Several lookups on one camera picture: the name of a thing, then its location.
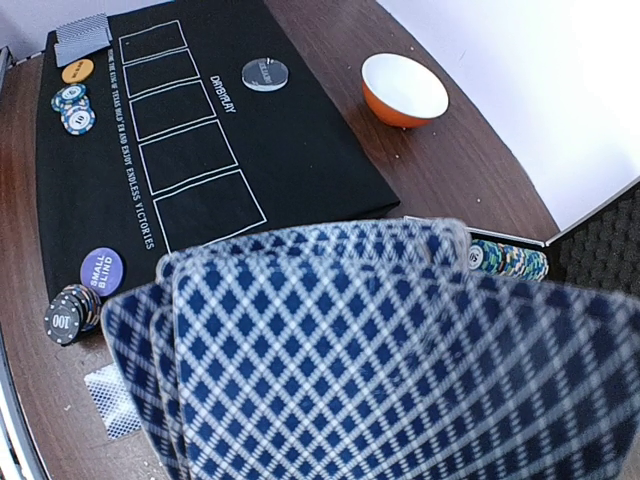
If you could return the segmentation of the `orange big blind button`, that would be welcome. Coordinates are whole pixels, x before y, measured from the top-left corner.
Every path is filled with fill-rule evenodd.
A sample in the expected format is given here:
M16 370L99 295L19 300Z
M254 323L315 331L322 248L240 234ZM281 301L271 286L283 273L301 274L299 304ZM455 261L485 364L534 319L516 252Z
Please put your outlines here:
M65 84L82 83L86 81L95 70L95 64L91 59L83 58L67 65L61 73Z

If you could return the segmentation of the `white blue chips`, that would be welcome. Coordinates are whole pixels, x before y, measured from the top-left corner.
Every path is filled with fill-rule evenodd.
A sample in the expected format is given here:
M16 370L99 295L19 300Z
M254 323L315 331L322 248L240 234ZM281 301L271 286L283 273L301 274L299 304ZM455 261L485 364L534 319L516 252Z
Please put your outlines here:
M96 115L87 96L87 87L82 83L70 84L60 89L53 95L50 104L60 115L62 125L70 135L84 135L96 123Z

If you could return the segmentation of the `blue small blind button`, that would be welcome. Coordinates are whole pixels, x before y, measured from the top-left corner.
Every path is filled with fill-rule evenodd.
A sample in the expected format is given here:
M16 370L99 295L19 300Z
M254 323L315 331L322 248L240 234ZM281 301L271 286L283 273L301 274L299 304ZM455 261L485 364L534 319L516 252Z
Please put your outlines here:
M121 257L109 247L92 250L81 264L81 283L100 297L112 295L119 288L123 278L124 263Z

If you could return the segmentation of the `dealt cards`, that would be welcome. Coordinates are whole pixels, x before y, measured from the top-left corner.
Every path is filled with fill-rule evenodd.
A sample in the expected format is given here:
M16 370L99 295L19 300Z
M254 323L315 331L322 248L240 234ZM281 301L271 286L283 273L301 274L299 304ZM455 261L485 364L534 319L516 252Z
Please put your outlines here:
M56 65L67 65L107 48L113 40L108 17L98 13L56 28Z

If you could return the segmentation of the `boxed deck of cards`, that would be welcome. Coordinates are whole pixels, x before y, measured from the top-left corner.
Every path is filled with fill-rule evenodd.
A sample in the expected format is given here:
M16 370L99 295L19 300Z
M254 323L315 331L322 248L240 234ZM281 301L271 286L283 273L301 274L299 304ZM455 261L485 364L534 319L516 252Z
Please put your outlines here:
M454 220L164 256L105 340L173 479L613 479L639 431L639 303L473 272Z

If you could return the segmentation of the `clear acrylic dealer button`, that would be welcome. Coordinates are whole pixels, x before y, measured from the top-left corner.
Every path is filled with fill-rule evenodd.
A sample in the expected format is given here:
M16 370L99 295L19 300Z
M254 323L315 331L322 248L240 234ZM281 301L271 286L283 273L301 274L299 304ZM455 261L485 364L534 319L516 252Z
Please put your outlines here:
M270 58L256 58L244 65L241 80L250 90L256 92L274 92L286 86L289 69L281 61Z

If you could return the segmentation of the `black poker chip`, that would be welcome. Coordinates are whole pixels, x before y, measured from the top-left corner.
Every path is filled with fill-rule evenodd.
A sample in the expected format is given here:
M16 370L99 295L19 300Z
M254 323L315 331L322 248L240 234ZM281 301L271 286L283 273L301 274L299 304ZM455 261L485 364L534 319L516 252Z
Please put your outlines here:
M97 330L100 297L82 284L67 285L50 302L44 314L47 337L60 346L71 345Z

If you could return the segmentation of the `dealt card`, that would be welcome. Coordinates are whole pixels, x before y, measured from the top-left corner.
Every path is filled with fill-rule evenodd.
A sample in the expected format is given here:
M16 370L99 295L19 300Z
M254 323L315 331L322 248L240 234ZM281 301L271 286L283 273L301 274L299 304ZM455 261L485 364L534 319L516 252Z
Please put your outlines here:
M109 439L119 439L141 429L134 402L114 364L88 373L84 383Z

